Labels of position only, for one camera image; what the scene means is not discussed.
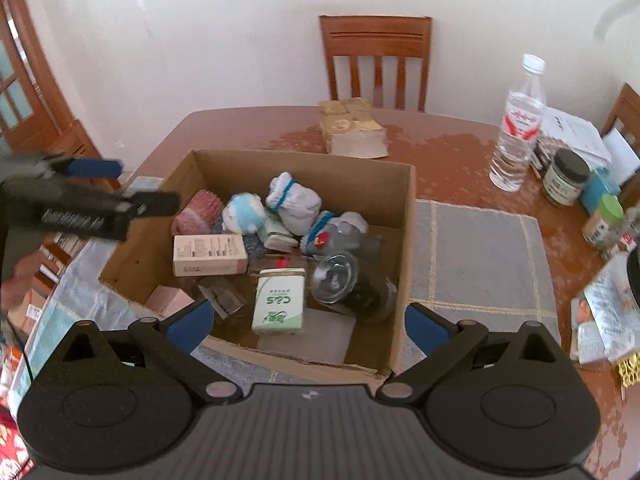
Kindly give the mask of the person's hand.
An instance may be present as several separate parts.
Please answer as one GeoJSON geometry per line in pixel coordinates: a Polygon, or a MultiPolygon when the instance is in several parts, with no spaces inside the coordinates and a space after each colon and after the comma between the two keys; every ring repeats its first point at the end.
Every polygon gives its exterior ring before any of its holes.
{"type": "Polygon", "coordinates": [[[21,307],[25,296],[32,288],[32,281],[40,270],[44,255],[40,250],[21,258],[16,264],[12,278],[1,284],[1,310],[9,312],[21,307]]]}

